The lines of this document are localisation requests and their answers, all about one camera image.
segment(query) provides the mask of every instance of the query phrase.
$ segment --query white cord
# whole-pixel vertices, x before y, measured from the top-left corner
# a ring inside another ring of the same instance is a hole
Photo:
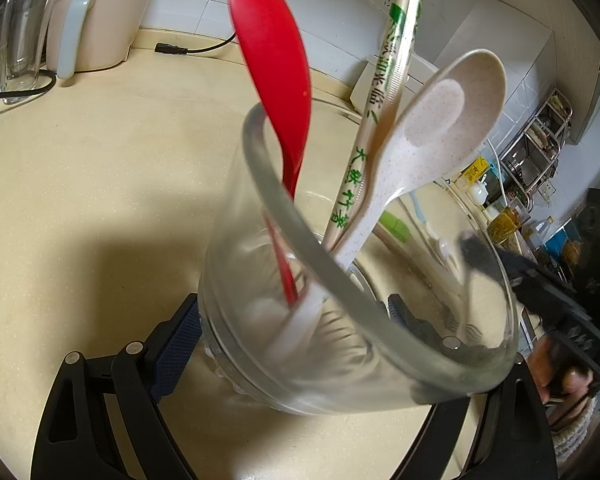
[[[508,200],[506,199],[506,193],[504,192],[504,182],[502,179],[502,168],[500,168],[500,165],[499,165],[499,156],[497,156],[496,149],[493,147],[493,144],[491,144],[491,141],[489,138],[486,138],[486,142],[488,142],[488,145],[491,147],[491,150],[493,150],[493,155],[496,156],[497,179],[499,180],[499,183],[500,183],[500,191],[502,192],[502,198],[504,199],[504,207],[506,207],[506,206],[508,206]]]

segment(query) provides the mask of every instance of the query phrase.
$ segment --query plastic chopstick wrapper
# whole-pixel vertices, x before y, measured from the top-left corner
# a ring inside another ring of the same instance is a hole
[[[396,0],[375,67],[362,122],[322,245],[332,249],[364,199],[366,170],[393,126],[415,42],[421,0]]]

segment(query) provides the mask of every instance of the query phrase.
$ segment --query spoon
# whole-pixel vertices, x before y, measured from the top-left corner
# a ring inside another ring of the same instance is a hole
[[[311,121],[311,77],[300,31],[285,0],[228,0],[242,55],[282,151],[282,183],[295,196]],[[297,300],[293,273],[268,219],[285,298]]]
[[[504,67],[488,50],[474,50],[438,71],[407,105],[380,147],[358,214],[333,249],[348,269],[387,204],[451,173],[476,150],[499,118],[506,96]],[[302,298],[267,349],[283,361],[311,338],[328,296],[307,280]]]

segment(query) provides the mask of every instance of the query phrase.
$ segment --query silver screw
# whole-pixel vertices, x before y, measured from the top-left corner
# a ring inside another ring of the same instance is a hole
[[[442,344],[451,350],[457,350],[462,342],[453,335],[448,335],[444,339],[442,339]]]
[[[64,358],[64,362],[67,363],[68,365],[77,363],[79,360],[80,360],[80,354],[78,354],[78,352],[68,353],[66,355],[66,357]]]
[[[142,346],[142,343],[140,343],[139,341],[133,341],[132,343],[129,343],[126,346],[126,353],[136,355],[142,351],[142,348],[144,348],[144,346]]]

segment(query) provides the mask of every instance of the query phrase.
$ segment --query clear plastic bottle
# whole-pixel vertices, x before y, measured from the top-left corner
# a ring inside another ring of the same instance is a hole
[[[522,236],[524,236],[526,242],[531,246],[531,249],[535,250],[544,243],[544,237],[552,223],[553,217],[549,216],[544,220],[530,224],[524,229]]]

